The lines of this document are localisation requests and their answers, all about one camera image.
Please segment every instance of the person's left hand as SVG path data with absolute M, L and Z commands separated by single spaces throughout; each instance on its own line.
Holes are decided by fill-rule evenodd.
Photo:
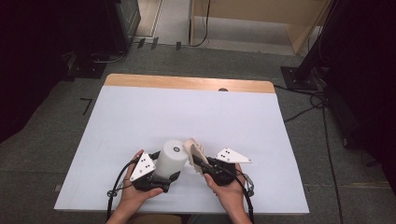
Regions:
M 143 149 L 141 149 L 136 153 L 136 155 L 134 155 L 134 159 L 136 157 L 140 157 L 142 153 L 143 153 Z M 135 164 L 131 164 L 128 167 L 128 171 L 126 172 L 126 175 L 122 183 L 124 188 L 132 185 L 130 177 L 132 175 L 134 166 Z M 147 199 L 153 198 L 161 193 L 163 193 L 163 190 L 160 188 L 151 189 L 146 192 L 137 190 L 134 188 L 134 186 L 123 189 L 120 203 L 107 223 L 126 223 L 129 217 L 131 217 L 135 212 L 137 212 L 137 210 L 143 205 L 143 203 Z

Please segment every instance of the white tabletop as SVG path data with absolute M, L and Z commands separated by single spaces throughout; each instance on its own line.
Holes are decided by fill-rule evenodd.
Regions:
M 194 138 L 206 156 L 229 147 L 255 185 L 255 214 L 304 214 L 308 206 L 276 95 L 104 86 L 55 204 L 65 211 L 104 211 L 106 193 L 141 148 Z M 114 199 L 113 209 L 120 196 Z M 218 198 L 188 163 L 168 193 L 140 212 L 224 213 Z

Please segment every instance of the cable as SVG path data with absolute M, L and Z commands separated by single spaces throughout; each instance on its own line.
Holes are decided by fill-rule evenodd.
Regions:
M 237 175 L 232 174 L 229 170 L 227 170 L 227 169 L 225 169 L 223 167 L 220 167 L 220 169 L 222 171 L 226 172 L 227 174 L 229 174 L 230 176 L 232 176 L 233 179 L 236 180 L 236 182 L 238 182 L 239 186 L 241 186 L 242 191 L 244 192 L 244 195 L 245 195 L 245 199 L 247 200 L 247 209 L 248 209 L 249 219 L 250 219 L 251 223 L 254 223 L 253 205 L 251 204 L 250 197 L 248 196 L 248 191 L 245 189 L 244 184 L 242 184 L 242 182 L 239 180 Z
M 300 112 L 300 113 L 294 115 L 293 117 L 283 120 L 283 122 L 284 122 L 284 123 L 287 123 L 287 122 L 289 122 L 289 121 L 292 121 L 292 120 L 294 120 L 294 119 L 297 119 L 300 115 L 304 114 L 305 112 L 310 111 L 310 110 L 313 109 L 313 108 L 315 108 L 315 107 L 312 106 L 312 107 L 310 107 L 310 108 L 308 108 L 308 109 L 306 109 L 306 110 L 303 110 L 302 112 Z
M 209 20 L 209 10 L 210 10 L 210 0 L 207 3 L 205 37 L 204 37 L 204 39 L 202 40 L 201 43 L 199 43 L 197 45 L 192 45 L 191 47 L 193 47 L 193 48 L 201 46 L 205 42 L 205 40 L 207 38 L 207 21 Z
M 114 199 L 114 197 L 117 195 L 117 185 L 119 184 L 119 181 L 120 181 L 120 179 L 121 179 L 122 174 L 125 172 L 126 169 L 128 169 L 128 167 L 129 167 L 131 164 L 137 163 L 138 161 L 139 161 L 139 157 L 137 157 L 136 159 L 131 160 L 130 162 L 128 162 L 128 163 L 122 168 L 122 170 L 121 170 L 119 176 L 117 177 L 117 180 L 116 180 L 116 182 L 114 183 L 113 190 L 110 190 L 110 191 L 107 192 L 107 196 L 109 197 L 109 198 L 108 198 L 108 204 L 107 204 L 107 220 L 109 220 L 110 217 L 111 217 L 111 207 L 113 206 L 113 199 Z
M 130 188 L 131 186 L 133 186 L 133 184 L 128 185 L 127 187 L 117 188 L 116 191 L 119 191 L 120 189 L 128 189 L 128 188 Z
M 204 11 L 204 1 L 201 1 L 201 10 Z M 202 19 L 201 19 L 202 25 L 204 26 L 204 29 L 206 29 L 205 20 L 204 20 L 205 17 L 201 17 L 201 18 L 202 18 Z M 206 45 L 204 46 L 204 48 L 205 48 L 207 45 L 209 45 L 209 43 L 210 43 L 210 40 L 207 39 L 207 43 L 206 43 Z
M 286 90 L 286 91 L 292 91 L 292 90 L 289 90 L 289 89 L 286 89 L 286 88 L 283 88 L 283 87 L 279 87 L 279 88 L 282 89 L 282 90 Z M 307 94 L 307 92 L 299 92 L 299 91 L 293 91 L 293 92 Z M 314 97 L 318 97 L 319 100 L 320 100 L 320 103 L 315 105 L 314 102 L 313 102 Z M 312 105 L 312 107 L 310 109 L 313 109 L 313 108 L 321 108 L 322 109 L 323 125 L 324 125 L 324 132 L 325 132 L 325 138 L 326 138 L 326 148 L 327 148 L 327 153 L 328 153 L 328 157 L 329 157 L 330 168 L 332 170 L 332 181 L 334 183 L 335 196 L 337 198 L 338 213 L 339 213 L 339 217 L 340 217 L 340 223 L 343 224 L 344 223 L 343 211 L 342 211 L 342 207 L 341 207 L 340 195 L 339 195 L 339 192 L 338 192 L 337 179 L 335 178 L 334 166 L 332 164 L 332 153 L 330 152 L 329 134 L 328 134 L 328 131 L 327 131 L 327 122 L 326 122 L 326 114 L 325 114 L 325 105 L 327 104 L 327 99 L 325 98 L 324 92 L 323 91 L 318 91 L 318 92 L 315 92 L 315 93 L 311 93 L 311 97 L 309 99 L 309 103 Z
M 236 171 L 239 173 L 239 175 L 243 176 L 244 179 L 247 181 L 247 188 L 248 188 L 248 180 L 247 180 L 247 177 L 245 176 L 245 174 L 242 173 L 240 170 L 236 170 Z
M 281 89 L 281 90 L 284 90 L 284 91 L 292 91 L 292 92 L 296 92 L 296 93 L 300 93 L 300 94 L 304 94 L 304 95 L 312 95 L 313 94 L 313 92 L 309 92 L 309 91 L 295 91 L 295 90 L 290 90 L 288 88 L 281 87 L 281 86 L 278 86 L 278 85 L 274 85 L 274 87 L 278 88 L 278 89 Z
M 344 223 L 343 210 L 341 208 L 340 194 L 338 193 L 338 185 L 337 185 L 337 179 L 335 178 L 334 166 L 332 165 L 332 153 L 330 152 L 329 134 L 327 132 L 326 113 L 324 106 L 322 107 L 322 113 L 323 113 L 323 125 L 324 125 L 324 133 L 326 137 L 327 153 L 329 155 L 330 168 L 332 170 L 332 181 L 334 182 L 335 196 L 337 198 L 337 204 L 338 204 L 338 214 L 340 216 L 340 223 L 343 224 Z
M 125 56 L 125 51 L 122 53 L 122 55 L 118 58 L 118 59 L 116 59 L 116 60 L 113 60 L 113 61 L 93 61 L 94 63 L 116 63 L 116 62 L 118 62 L 119 60 L 121 60 L 121 58 L 123 58 L 123 56 Z

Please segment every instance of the hand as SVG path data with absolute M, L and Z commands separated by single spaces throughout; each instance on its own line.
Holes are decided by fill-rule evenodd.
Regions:
M 142 153 L 143 153 L 143 149 L 141 149 L 136 153 L 136 155 L 134 155 L 134 159 L 136 157 L 140 157 Z M 134 169 L 134 164 L 131 164 L 128 167 L 128 171 L 126 172 L 126 175 L 123 179 L 124 187 L 128 187 L 132 185 L 132 182 L 129 179 L 132 175 L 133 169 Z M 126 223 L 128 219 L 135 212 L 137 212 L 137 210 L 143 205 L 143 203 L 147 199 L 153 198 L 161 193 L 163 193 L 162 189 L 151 189 L 149 191 L 144 192 L 135 189 L 134 186 L 123 189 L 120 203 L 107 223 Z
M 242 173 L 241 166 L 237 163 L 236 170 Z M 241 186 L 234 180 L 228 186 L 219 186 L 209 174 L 204 174 L 207 185 L 213 189 L 213 192 L 218 196 L 221 206 L 230 216 L 233 223 L 250 223 L 244 208 L 244 193 Z M 245 185 L 245 178 L 242 175 L 237 175 L 237 178 Z

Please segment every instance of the wooden table edge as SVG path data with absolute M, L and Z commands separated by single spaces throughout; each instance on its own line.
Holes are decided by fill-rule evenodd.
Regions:
M 105 86 L 166 88 L 182 90 L 202 90 L 275 93 L 274 84 L 270 81 L 222 79 L 209 77 L 168 77 L 135 74 L 110 74 Z

